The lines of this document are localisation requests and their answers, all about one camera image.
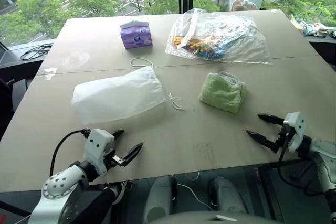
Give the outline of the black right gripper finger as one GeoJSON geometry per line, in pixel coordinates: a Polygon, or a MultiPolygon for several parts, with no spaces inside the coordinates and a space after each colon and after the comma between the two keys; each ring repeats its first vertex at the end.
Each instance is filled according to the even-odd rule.
{"type": "Polygon", "coordinates": [[[258,113],[257,115],[260,119],[270,124],[276,124],[276,125],[282,126],[284,122],[284,119],[278,116],[275,116],[275,115],[271,115],[267,113],[258,113]]]}
{"type": "Polygon", "coordinates": [[[268,140],[265,136],[257,133],[257,132],[253,132],[250,130],[246,130],[246,133],[257,143],[263,145],[264,147],[269,148],[272,152],[277,153],[278,152],[278,147],[276,146],[276,143],[271,142],[270,140],[268,140]]]}

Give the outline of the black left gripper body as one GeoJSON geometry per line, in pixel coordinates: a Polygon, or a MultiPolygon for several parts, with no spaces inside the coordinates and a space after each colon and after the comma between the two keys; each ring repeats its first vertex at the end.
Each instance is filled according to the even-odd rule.
{"type": "Polygon", "coordinates": [[[116,166],[126,167],[128,165],[127,160],[118,157],[115,152],[116,150],[111,147],[103,156],[103,164],[107,172],[116,166]]]}

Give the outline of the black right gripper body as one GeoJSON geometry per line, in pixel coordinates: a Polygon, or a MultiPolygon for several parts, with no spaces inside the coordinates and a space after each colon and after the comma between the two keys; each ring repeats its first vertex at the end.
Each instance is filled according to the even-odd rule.
{"type": "Polygon", "coordinates": [[[285,149],[285,142],[287,140],[289,130],[285,126],[281,126],[280,131],[278,132],[278,138],[275,141],[275,153],[280,149],[285,149]]]}

